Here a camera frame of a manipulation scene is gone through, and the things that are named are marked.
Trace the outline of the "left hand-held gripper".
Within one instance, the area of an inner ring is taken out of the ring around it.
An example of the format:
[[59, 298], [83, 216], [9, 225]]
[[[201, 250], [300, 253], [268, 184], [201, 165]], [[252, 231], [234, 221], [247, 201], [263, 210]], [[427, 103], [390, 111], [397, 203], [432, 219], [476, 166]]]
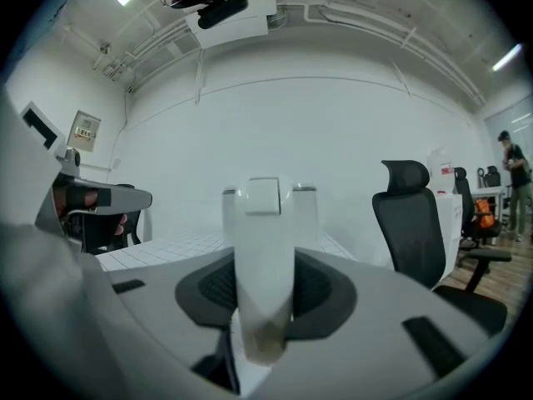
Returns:
[[[152, 205], [152, 195], [134, 187], [82, 178], [80, 152], [67, 145], [65, 136], [37, 104], [30, 102], [21, 116], [33, 136], [43, 142], [60, 164], [60, 172], [37, 214], [36, 225], [64, 235], [76, 252], [105, 253], [126, 248], [129, 240], [139, 245], [139, 218], [141, 211]], [[127, 215], [124, 232], [115, 236], [123, 214]]]

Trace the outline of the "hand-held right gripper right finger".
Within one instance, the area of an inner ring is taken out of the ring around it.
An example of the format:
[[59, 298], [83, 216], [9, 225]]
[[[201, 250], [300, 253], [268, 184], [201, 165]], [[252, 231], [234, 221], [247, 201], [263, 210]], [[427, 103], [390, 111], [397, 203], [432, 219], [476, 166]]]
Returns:
[[402, 323], [429, 318], [470, 358], [489, 341], [470, 317], [390, 269], [307, 249], [356, 289], [351, 316], [330, 337], [290, 341], [253, 399], [393, 399], [427, 388], [436, 375]]

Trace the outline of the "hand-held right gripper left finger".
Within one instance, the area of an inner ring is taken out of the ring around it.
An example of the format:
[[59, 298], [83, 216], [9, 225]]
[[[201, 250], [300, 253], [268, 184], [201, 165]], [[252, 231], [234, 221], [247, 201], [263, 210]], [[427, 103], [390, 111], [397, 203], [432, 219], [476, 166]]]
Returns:
[[237, 309], [234, 253], [206, 255], [108, 273], [136, 321], [186, 369], [240, 394], [232, 351]]

